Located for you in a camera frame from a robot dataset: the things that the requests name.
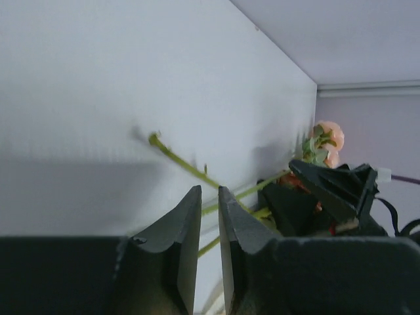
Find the white wall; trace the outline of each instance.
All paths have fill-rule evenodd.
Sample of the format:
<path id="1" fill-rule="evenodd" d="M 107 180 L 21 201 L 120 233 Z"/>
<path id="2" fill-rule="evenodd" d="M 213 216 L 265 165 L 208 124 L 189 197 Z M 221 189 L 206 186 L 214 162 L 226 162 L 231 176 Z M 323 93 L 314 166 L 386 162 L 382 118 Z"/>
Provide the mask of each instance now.
<path id="1" fill-rule="evenodd" d="M 278 171 L 312 124 L 315 83 L 227 0 L 0 0 L 0 11 L 2 235 L 124 234 L 201 184 L 133 129 L 160 130 L 237 188 Z M 196 310 L 220 253 L 198 272 Z"/>
<path id="2" fill-rule="evenodd" d="M 232 0 L 318 84 L 420 79 L 418 0 Z"/>
<path id="3" fill-rule="evenodd" d="M 420 179 L 418 148 L 420 96 L 319 98 L 317 120 L 337 122 L 345 133 L 343 162 L 392 169 L 395 175 Z M 380 196 L 398 210 L 399 227 L 420 218 L 420 187 L 405 182 L 379 185 Z M 394 235 L 387 208 L 375 201 L 372 215 Z"/>

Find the wire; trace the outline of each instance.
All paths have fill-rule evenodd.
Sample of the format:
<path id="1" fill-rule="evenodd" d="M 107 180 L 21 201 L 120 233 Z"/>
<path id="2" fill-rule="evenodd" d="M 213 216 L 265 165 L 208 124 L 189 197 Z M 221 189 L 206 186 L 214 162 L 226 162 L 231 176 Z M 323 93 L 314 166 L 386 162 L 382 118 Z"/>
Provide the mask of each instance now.
<path id="1" fill-rule="evenodd" d="M 416 178 L 405 177 L 405 176 L 400 176 L 400 175 L 391 175 L 391 179 L 399 180 L 400 182 L 409 182 L 411 184 L 420 185 L 420 180 Z"/>
<path id="2" fill-rule="evenodd" d="M 398 231 L 398 213 L 393 205 L 391 205 L 387 200 L 383 198 L 376 198 L 377 200 L 381 201 L 385 207 L 388 208 L 389 212 L 391 213 L 391 220 L 392 220 L 392 227 L 395 231 L 395 236 L 410 236 L 410 232 L 420 225 L 420 219 L 416 219 L 408 223 L 403 229 Z"/>

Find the black mechanism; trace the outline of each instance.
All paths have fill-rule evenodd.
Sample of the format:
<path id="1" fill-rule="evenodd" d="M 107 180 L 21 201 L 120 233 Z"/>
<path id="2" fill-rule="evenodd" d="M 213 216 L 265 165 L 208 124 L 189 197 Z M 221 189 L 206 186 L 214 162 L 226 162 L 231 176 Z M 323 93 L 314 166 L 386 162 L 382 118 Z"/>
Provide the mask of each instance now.
<path id="1" fill-rule="evenodd" d="M 285 238 L 219 189 L 227 314 L 420 314 L 420 247 L 407 238 Z"/>
<path id="2" fill-rule="evenodd" d="M 259 192 L 277 229 L 219 188 L 227 314 L 419 315 L 420 220 L 399 231 L 380 199 L 398 237 L 387 236 L 369 213 L 369 165 L 289 166 L 304 190 Z M 131 238 L 0 238 L 0 315 L 192 315 L 200 222 L 196 186 Z"/>
<path id="3" fill-rule="evenodd" d="M 0 238 L 0 314 L 192 314 L 201 187 L 132 238 Z"/>

